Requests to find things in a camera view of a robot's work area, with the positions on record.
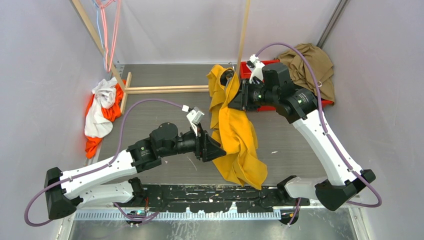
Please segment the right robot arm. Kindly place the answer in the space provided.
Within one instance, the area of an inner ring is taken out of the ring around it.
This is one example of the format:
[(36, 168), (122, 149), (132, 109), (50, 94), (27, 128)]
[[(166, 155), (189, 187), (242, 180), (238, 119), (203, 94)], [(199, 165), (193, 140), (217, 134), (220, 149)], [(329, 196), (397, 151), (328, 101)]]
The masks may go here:
[(337, 137), (331, 136), (332, 130), (319, 110), (321, 101), (311, 90), (293, 83), (286, 65), (253, 60), (246, 65), (250, 77), (241, 81), (228, 106), (243, 111), (274, 107), (305, 138), (326, 173), (321, 178), (287, 177), (278, 184), (281, 204), (291, 205), (297, 198), (313, 199), (335, 211), (376, 179), (371, 169), (362, 169)]

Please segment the yellow pleated skirt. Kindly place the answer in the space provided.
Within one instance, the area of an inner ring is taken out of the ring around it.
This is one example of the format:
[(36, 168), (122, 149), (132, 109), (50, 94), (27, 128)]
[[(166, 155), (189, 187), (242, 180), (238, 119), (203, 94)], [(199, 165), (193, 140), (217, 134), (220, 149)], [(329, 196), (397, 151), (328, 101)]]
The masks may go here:
[(259, 190), (268, 176), (267, 165), (258, 158), (256, 131), (246, 112), (229, 107), (240, 82), (233, 76), (228, 84), (222, 84), (221, 77), (226, 71), (227, 68), (216, 64), (206, 76), (211, 98), (211, 137), (226, 151), (225, 156), (216, 158), (213, 163), (224, 180)]

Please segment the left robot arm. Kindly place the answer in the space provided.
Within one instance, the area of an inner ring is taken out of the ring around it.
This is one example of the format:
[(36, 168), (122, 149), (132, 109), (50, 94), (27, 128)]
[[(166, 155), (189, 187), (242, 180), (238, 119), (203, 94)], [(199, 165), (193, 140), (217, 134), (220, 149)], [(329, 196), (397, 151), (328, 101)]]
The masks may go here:
[(105, 187), (106, 182), (155, 168), (162, 158), (194, 153), (198, 160), (210, 162), (227, 153), (221, 144), (209, 136), (200, 124), (186, 133), (179, 133), (175, 124), (165, 122), (149, 137), (137, 141), (127, 149), (104, 161), (74, 170), (62, 171), (53, 167), (46, 172), (45, 193), (49, 220), (57, 220), (74, 213), (90, 200), (100, 200), (94, 187)]

